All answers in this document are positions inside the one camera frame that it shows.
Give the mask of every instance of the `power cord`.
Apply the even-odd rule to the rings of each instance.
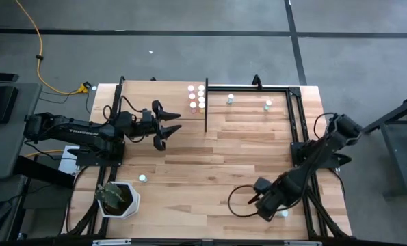
[[[86,92],[85,109],[86,109],[86,112],[91,114],[91,111],[89,111],[89,109],[88,109],[88,101],[89,101],[89,92]]]
[[[142,140],[144,140],[144,138],[145,138],[145,133],[142,133],[142,137],[140,139],[138,139],[136,141],[134,141],[132,139],[129,139],[129,140],[130,140],[130,142],[137,144],[137,143],[140,143]]]
[[[346,203],[346,190],[345,190],[345,184],[343,183],[343,180],[341,179],[340,175],[335,170],[333,170],[333,168],[328,168],[328,170],[330,170],[330,172],[332,172],[340,180],[341,191],[343,192],[343,200]]]
[[[52,87],[51,85],[49,85],[47,82],[45,82],[45,80],[42,78],[42,76],[40,75],[40,65],[42,63],[42,61],[44,60],[44,57],[42,55],[42,51],[43,51],[43,43],[42,43],[42,36],[40,35],[39,29],[36,26],[34,20],[31,18],[31,16],[28,14],[27,10],[25,10],[25,8],[22,6],[22,4],[19,2],[19,0],[15,0],[15,2],[18,4],[19,8],[22,9],[22,11],[24,12],[24,14],[27,16],[27,18],[30,20],[30,22],[32,23],[34,29],[36,30],[36,33],[38,34],[39,37],[39,43],[40,43],[40,49],[39,49],[39,55],[36,55],[36,59],[38,60],[38,65],[36,68],[36,73],[38,75],[38,78],[42,81],[42,83],[44,83],[44,85],[46,85],[48,88],[52,89],[53,91],[59,93],[59,94],[63,94],[63,95],[74,95],[74,94],[78,94],[78,93],[82,93],[80,90],[81,88],[79,88],[78,90],[75,90],[73,92],[62,92],[54,87]]]
[[[316,156],[313,157],[314,159],[313,159],[313,161],[311,161],[312,163],[314,163],[316,160],[318,160],[318,159],[320,158],[320,156],[321,156],[321,154],[322,154],[324,148],[325,148],[325,146],[323,146],[323,147],[320,149],[320,151],[316,154]],[[308,179],[310,178],[310,176],[311,176],[311,170],[312,170],[312,168],[313,168],[313,165],[310,165],[308,171],[306,172],[306,173],[307,173],[307,175],[306,175],[306,179],[307,179],[307,180],[308,180]],[[284,178],[284,177],[285,177],[285,175],[284,175],[284,174],[281,174],[281,175],[276,179],[275,182],[278,182],[280,179],[282,179],[282,178]],[[238,190],[238,189],[240,189],[240,188],[243,188],[243,187],[252,187],[252,188],[254,188],[253,185],[251,185],[251,184],[245,184],[245,185],[241,185],[241,186],[238,186],[238,187],[236,187],[235,189],[233,189],[233,190],[231,191],[231,194],[229,194],[229,197],[228,197],[228,208],[229,208],[230,212],[231,212],[233,215],[237,216],[237,217],[242,217],[242,218],[244,218],[244,217],[251,217],[251,216],[257,215],[258,212],[251,213],[251,214],[249,214],[249,215],[238,215],[237,213],[234,213],[234,212],[232,211],[232,208],[231,208],[231,197],[232,197],[232,194],[233,194],[236,190]],[[273,219],[274,215],[275,215],[277,212],[284,211],[284,210],[288,210],[288,209],[293,208],[294,206],[296,206],[296,205],[302,200],[302,197],[304,196],[305,190],[306,190],[307,187],[308,187],[308,182],[304,182],[304,186],[302,187],[302,192],[301,192],[301,195],[300,195],[299,199],[297,199],[297,200],[296,200],[294,203],[292,203],[290,206],[277,209],[277,210],[273,213],[273,215],[270,217],[270,220]]]
[[[42,153],[47,153],[47,154],[49,154],[49,153],[58,153],[58,152],[63,152],[64,150],[45,150],[45,151],[42,151]],[[35,152],[35,153],[31,153],[31,154],[26,154],[24,157],[25,158],[29,158],[29,157],[32,157],[32,156],[36,156],[36,155],[39,155],[39,154],[42,154],[41,152]]]
[[[48,153],[46,153],[46,152],[40,151],[36,146],[30,144],[31,142],[32,142],[32,141],[28,141],[28,140],[27,140],[27,141],[24,142],[24,144],[27,145],[27,146],[32,147],[34,150],[36,150],[36,151],[39,152],[40,154],[44,154],[44,155],[46,155],[47,157],[53,159],[54,161],[59,161],[59,160],[74,160],[74,161],[76,161],[76,159],[74,159],[74,158],[54,158],[52,155],[50,155],[50,154],[48,154]]]
[[[320,117],[322,117],[322,116],[325,116],[325,115],[335,115],[336,113],[323,113],[323,114],[321,114],[321,115],[319,115],[319,116],[317,116],[317,118],[315,118],[315,121],[314,121],[314,135],[319,139],[319,136],[317,135],[317,133],[316,133],[316,131],[315,131],[315,127],[316,127],[316,124],[317,124],[317,121],[318,121],[318,119],[320,118]],[[344,201],[346,202],[346,190],[345,190],[345,184],[343,183],[343,180],[341,179],[341,177],[340,177],[340,175],[335,171],[335,170],[333,170],[332,168],[328,168],[328,170],[330,171],[330,172],[332,172],[338,179],[339,179],[339,181],[340,181],[340,184],[341,184],[341,190],[342,190],[342,192],[343,192],[343,199],[344,199]]]
[[[86,166],[86,167],[83,167],[81,170],[80,170],[80,172],[77,174],[77,176],[75,177],[75,179],[74,179],[74,185],[73,185],[73,192],[71,193],[71,196],[69,197],[69,200],[68,200],[68,205],[67,205],[67,207],[66,207],[66,211],[65,211],[65,214],[66,214],[66,218],[64,218],[64,220],[66,220],[66,222],[65,222],[65,229],[66,229],[66,233],[68,233],[70,230],[69,230],[69,211],[70,211],[70,208],[71,208],[71,200],[72,200],[72,198],[73,198],[73,194],[74,194],[74,189],[75,189],[75,186],[77,185],[77,181],[79,180],[79,178],[81,177],[81,175],[84,173],[84,171],[85,170],[87,170],[87,168],[88,168],[88,166]]]
[[[317,139],[320,138],[319,135],[315,132],[315,127],[316,127],[316,125],[317,125],[317,121],[318,121],[318,120],[320,119],[320,117],[322,117],[322,116],[325,116],[325,115],[334,115],[334,114],[335,114],[335,113],[323,113],[323,114],[317,116],[317,118],[315,118],[313,130],[314,130],[314,135],[317,137]]]
[[[42,187],[37,188],[37,189],[34,190],[34,191],[30,191],[30,192],[26,192],[26,193],[21,193],[21,194],[19,194],[19,195],[15,195],[15,196],[13,196],[13,197],[7,199],[7,200],[4,201],[4,202],[11,202],[13,199],[16,199],[16,198],[18,198],[18,197],[21,197],[21,196],[23,196],[23,195],[31,195],[31,194],[33,194],[33,193],[36,193],[36,192],[38,192],[38,191],[40,191],[40,190],[42,190],[42,189],[44,189],[44,188],[50,187],[50,186],[52,186],[52,185],[53,185],[53,184],[47,184],[47,185],[44,185],[44,186],[42,186]]]
[[[71,96],[71,94],[67,94],[67,95],[62,95],[62,94],[54,94],[54,93],[50,93],[50,92],[42,92],[42,93],[46,93],[46,94],[51,94],[51,95],[55,95],[55,96],[65,96],[65,100],[63,102],[55,102],[52,100],[47,100],[47,99],[43,99],[43,98],[39,98],[39,100],[43,100],[45,102],[48,103],[55,103],[55,104],[64,104],[66,103],[66,101],[68,100],[69,96]]]
[[[121,112],[122,99],[126,100],[127,104],[128,104],[128,105],[130,106],[130,108],[132,108],[135,112],[142,113],[142,110],[137,110],[137,109],[135,109],[135,107],[133,107],[133,105],[129,102],[129,100],[128,100],[127,97],[125,97],[125,96],[121,96],[121,98],[120,98],[120,105],[118,106],[118,113]]]

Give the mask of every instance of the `table leg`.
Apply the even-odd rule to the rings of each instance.
[[[369,126],[366,126],[363,129],[363,132],[370,133],[373,130],[379,129],[381,124],[386,122],[390,122],[393,120],[398,120],[403,116],[407,115],[407,102],[403,103],[401,106],[393,110],[392,112],[382,116],[381,118],[377,119],[376,121],[372,122]]]
[[[13,173],[22,174],[29,178],[49,182],[61,187],[73,188],[73,175],[39,164],[23,156],[18,157]]]

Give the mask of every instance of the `plant leaf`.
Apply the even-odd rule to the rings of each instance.
[[[104,188],[101,186],[101,185],[99,185],[99,188],[95,191],[95,193],[94,193],[94,197],[97,199],[97,200],[99,200],[100,202],[103,202],[104,201]]]
[[[108,191],[112,191],[113,193],[117,193],[118,195],[121,195],[121,189],[118,187],[116,184],[108,182],[105,184],[105,189]]]
[[[118,209],[118,203],[120,200],[118,197],[110,192],[105,193],[105,201],[107,205],[111,206],[112,208]]]

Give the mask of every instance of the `small bottle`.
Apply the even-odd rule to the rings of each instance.
[[[269,108],[270,108],[270,106],[272,106],[272,102],[271,102],[270,100],[267,100],[267,101],[265,102],[265,105],[264,105],[264,110],[265,110],[265,111],[268,111]]]
[[[191,102],[189,106],[191,107],[191,113],[196,113],[197,103]]]
[[[196,95],[194,93],[190,93],[188,98],[190,102],[194,102],[194,100],[196,99]]]
[[[288,210],[278,211],[275,215],[280,218],[288,217]]]
[[[232,104],[233,103],[233,94],[229,94],[228,95],[228,104]]]
[[[188,86],[188,93],[194,93],[194,86],[190,85]]]
[[[289,214],[288,209],[286,209],[286,210],[276,212],[275,216],[280,217],[280,218],[285,218],[285,217],[288,217],[288,214]]]
[[[198,104],[198,110],[200,113],[205,113],[205,103],[201,102]]]
[[[145,176],[144,174],[141,174],[140,175],[140,181],[141,182],[147,182],[148,181],[147,176]]]

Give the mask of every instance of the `white pot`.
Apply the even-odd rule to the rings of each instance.
[[[111,182],[112,184],[122,186],[125,185],[129,188],[130,193],[132,194],[133,197],[133,202],[130,204],[130,206],[125,210],[125,212],[122,215],[108,215],[103,208],[103,205],[100,201],[97,200],[99,203],[99,207],[101,210],[101,214],[105,218],[120,218],[120,219],[125,219],[131,215],[134,215],[137,213],[137,211],[140,209],[140,194],[136,192],[136,190],[133,188],[133,186],[128,183],[128,182]]]

